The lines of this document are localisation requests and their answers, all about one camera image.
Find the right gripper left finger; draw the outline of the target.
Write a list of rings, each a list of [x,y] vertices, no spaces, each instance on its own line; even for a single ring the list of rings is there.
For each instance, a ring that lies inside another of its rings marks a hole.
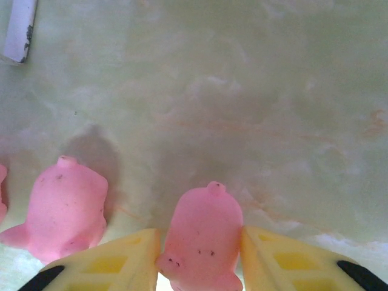
[[[144,229],[56,260],[18,291],[156,291],[157,229]]]

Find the wooden shelf with white frame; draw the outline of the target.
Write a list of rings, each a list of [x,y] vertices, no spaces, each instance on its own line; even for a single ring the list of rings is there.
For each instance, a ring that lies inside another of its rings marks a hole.
[[[13,0],[0,62],[15,66],[26,62],[32,42],[37,5],[38,0]]]

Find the pink plastic toy pig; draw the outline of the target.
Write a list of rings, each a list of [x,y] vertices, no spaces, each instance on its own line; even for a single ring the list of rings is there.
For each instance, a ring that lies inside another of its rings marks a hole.
[[[7,177],[7,173],[8,171],[6,166],[0,163],[0,223],[2,223],[7,213],[7,206],[3,197],[3,182]]]
[[[107,226],[108,181],[71,156],[35,181],[25,222],[0,233],[0,243],[26,249],[43,264],[96,246]]]
[[[242,210],[220,182],[191,189],[179,199],[158,271],[173,291],[243,291],[235,270]]]

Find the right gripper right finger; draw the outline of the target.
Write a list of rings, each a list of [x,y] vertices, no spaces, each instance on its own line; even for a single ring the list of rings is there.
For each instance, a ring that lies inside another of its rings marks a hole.
[[[245,291],[388,291],[353,259],[260,227],[241,237]]]

